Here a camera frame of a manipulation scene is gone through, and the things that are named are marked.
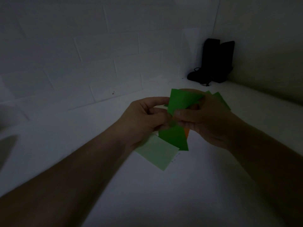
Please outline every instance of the person's right hand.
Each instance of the person's right hand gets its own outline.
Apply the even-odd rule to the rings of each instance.
[[[182,90],[203,93],[205,97],[199,104],[188,109],[176,110],[174,118],[177,124],[196,131],[212,145],[229,149],[237,134],[248,124],[227,109],[215,96],[196,89]]]

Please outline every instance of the person's left hand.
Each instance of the person's left hand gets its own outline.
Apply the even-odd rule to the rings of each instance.
[[[134,150],[152,132],[169,128],[172,116],[166,109],[154,107],[168,103],[169,97],[136,100],[109,129],[126,149]]]

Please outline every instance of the hand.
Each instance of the hand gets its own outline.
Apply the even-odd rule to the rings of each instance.
[[[140,141],[152,132],[168,129],[172,116],[157,105],[169,103],[169,97],[150,97],[132,102],[109,129],[128,150],[134,150]]]
[[[174,119],[178,125],[196,131],[212,145],[229,149],[239,130],[248,124],[227,109],[215,96],[195,89],[182,90],[203,93],[205,97],[199,104],[175,111]]]

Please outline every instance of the wall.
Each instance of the wall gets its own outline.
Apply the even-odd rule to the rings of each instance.
[[[185,77],[200,64],[218,4],[2,0],[2,126]]]
[[[221,0],[213,36],[236,41],[229,79],[303,104],[302,25],[302,0]]]

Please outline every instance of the light green paper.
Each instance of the light green paper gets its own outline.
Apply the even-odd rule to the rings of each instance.
[[[167,108],[167,112],[173,115],[176,109],[185,109],[196,103],[203,96],[203,94],[198,94],[195,92],[172,89],[169,97],[169,106]]]
[[[188,150],[183,127],[176,125],[168,130],[159,131],[159,137],[164,141],[178,147],[179,150]]]
[[[135,151],[160,170],[164,171],[176,156],[178,150],[178,147],[152,134],[148,140]]]
[[[213,96],[217,97],[229,110],[231,110],[219,92],[216,92]]]

